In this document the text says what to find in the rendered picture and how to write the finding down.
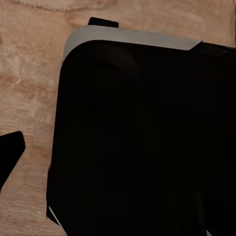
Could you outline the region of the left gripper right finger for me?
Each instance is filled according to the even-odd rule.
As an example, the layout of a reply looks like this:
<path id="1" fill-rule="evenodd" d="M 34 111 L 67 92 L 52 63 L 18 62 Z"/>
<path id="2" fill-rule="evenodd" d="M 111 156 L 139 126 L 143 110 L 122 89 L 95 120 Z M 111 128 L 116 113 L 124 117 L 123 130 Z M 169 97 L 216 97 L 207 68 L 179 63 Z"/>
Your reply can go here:
<path id="1" fill-rule="evenodd" d="M 225 131 L 220 148 L 236 170 L 236 133 Z"/>

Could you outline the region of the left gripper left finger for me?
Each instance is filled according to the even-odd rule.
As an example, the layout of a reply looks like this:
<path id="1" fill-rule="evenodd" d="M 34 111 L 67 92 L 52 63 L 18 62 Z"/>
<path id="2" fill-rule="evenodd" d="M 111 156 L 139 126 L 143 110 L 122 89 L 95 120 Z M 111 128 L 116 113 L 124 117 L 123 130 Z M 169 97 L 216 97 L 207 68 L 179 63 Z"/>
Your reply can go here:
<path id="1" fill-rule="evenodd" d="M 21 131 L 0 136 L 0 190 L 25 149 Z"/>

